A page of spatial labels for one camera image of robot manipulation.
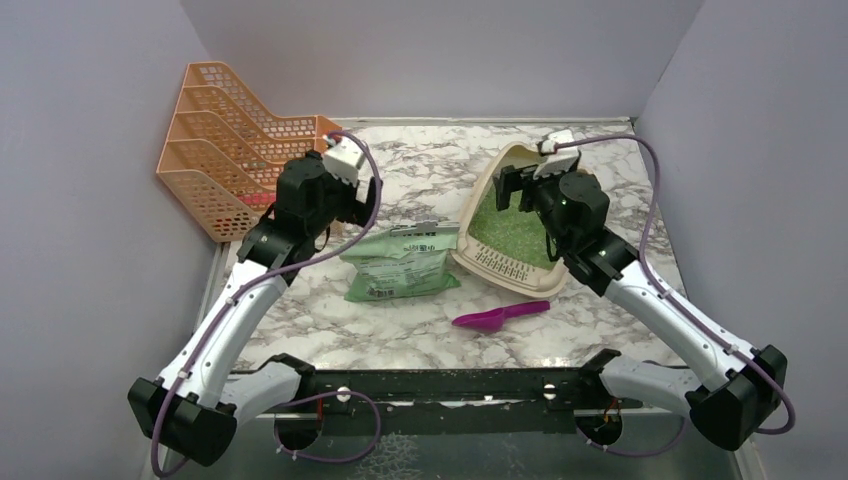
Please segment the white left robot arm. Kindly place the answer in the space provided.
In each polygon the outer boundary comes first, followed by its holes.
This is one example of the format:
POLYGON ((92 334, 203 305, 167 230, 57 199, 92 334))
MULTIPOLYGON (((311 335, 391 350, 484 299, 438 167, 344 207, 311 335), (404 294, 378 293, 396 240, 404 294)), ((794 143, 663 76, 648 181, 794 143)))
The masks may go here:
POLYGON ((150 463, 160 479, 186 463, 210 466, 237 429, 269 409, 306 408, 313 401, 311 364, 277 355, 230 381, 241 350, 298 273, 350 249, 362 235, 329 253, 317 239, 335 221, 374 226, 382 179, 368 148, 338 143, 289 161, 277 179, 276 200, 243 238, 222 293, 179 354, 153 380, 137 379, 131 410, 151 441, 150 463))

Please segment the white bag sealing clip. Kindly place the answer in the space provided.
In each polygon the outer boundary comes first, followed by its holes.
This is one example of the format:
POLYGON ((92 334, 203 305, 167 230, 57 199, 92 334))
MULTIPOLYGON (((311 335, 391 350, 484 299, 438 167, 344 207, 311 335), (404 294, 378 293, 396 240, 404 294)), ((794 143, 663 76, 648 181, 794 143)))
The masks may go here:
POLYGON ((456 221, 421 221, 397 224, 389 229, 389 235, 391 237, 434 236, 457 234, 459 230, 460 225, 456 221))

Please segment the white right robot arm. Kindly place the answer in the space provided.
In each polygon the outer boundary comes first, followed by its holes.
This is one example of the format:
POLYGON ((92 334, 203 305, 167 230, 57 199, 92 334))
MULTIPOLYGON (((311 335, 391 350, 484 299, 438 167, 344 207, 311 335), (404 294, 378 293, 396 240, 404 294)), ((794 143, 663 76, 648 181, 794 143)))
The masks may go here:
POLYGON ((539 176, 533 166, 506 166, 493 186, 497 210, 507 209, 518 192, 520 211, 538 216, 550 259, 638 319, 685 363, 674 369, 606 350, 577 380, 585 404, 641 401, 688 418, 728 451, 761 432, 785 402, 787 357, 773 345, 758 348, 732 334, 662 281, 643 254, 606 226, 610 199, 594 175, 571 169, 539 176))

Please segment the beige plastic litter box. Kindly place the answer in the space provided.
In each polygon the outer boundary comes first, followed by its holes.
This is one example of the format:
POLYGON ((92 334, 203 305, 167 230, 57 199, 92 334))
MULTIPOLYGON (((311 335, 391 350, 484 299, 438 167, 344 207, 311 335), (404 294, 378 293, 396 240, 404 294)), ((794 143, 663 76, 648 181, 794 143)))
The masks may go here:
POLYGON ((535 150, 519 142, 507 144, 487 162, 459 210, 457 245, 451 252, 454 261, 470 274, 491 285, 535 299, 552 297, 565 286, 568 281, 565 266, 558 262, 549 268, 540 268, 515 259, 474 238, 470 225, 484 204, 485 195, 493 187, 493 175, 500 168, 536 166, 540 162, 541 157, 535 150))

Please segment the purple plastic litter scoop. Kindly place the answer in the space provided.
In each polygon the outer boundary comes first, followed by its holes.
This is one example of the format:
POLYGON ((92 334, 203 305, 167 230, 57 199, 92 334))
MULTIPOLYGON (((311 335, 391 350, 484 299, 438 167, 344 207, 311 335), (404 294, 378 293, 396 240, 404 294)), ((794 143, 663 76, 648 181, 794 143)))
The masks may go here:
POLYGON ((550 302, 539 300, 498 307, 485 312, 465 314, 455 318, 451 325, 481 332, 498 332, 508 320, 544 313, 550 302))

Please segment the green litter bag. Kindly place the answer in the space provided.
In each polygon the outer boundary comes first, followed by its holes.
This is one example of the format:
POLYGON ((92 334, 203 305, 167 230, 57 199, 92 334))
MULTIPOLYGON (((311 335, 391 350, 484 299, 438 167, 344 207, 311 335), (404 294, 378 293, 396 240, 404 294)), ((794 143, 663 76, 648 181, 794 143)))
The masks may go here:
POLYGON ((447 255, 457 241, 456 226, 421 234, 386 231, 358 241, 340 255, 356 270, 344 299, 354 303, 393 300, 460 287, 447 268, 447 255))

